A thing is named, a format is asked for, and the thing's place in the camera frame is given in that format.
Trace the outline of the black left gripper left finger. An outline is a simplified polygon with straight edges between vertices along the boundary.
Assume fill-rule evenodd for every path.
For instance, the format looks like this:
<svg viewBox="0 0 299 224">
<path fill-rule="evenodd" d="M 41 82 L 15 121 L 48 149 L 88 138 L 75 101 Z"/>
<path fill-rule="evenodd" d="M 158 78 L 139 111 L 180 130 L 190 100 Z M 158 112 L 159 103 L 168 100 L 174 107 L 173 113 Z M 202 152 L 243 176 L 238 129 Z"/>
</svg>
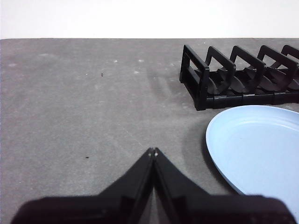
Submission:
<svg viewBox="0 0 299 224">
<path fill-rule="evenodd" d="M 153 189 L 149 148 L 119 179 L 93 196 L 44 197 L 23 204 L 14 224 L 136 224 Z"/>
</svg>

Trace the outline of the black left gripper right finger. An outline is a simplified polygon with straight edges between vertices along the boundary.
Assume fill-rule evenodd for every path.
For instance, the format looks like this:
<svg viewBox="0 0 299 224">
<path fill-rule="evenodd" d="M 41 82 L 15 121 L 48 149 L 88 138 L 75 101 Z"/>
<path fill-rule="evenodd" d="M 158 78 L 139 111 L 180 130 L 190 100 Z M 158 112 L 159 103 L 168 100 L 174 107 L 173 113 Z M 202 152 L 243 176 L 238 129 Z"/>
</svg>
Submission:
<svg viewBox="0 0 299 224">
<path fill-rule="evenodd" d="M 211 195 L 182 174 L 158 148 L 153 153 L 155 189 L 172 223 L 294 224 L 286 205 L 275 198 Z"/>
</svg>

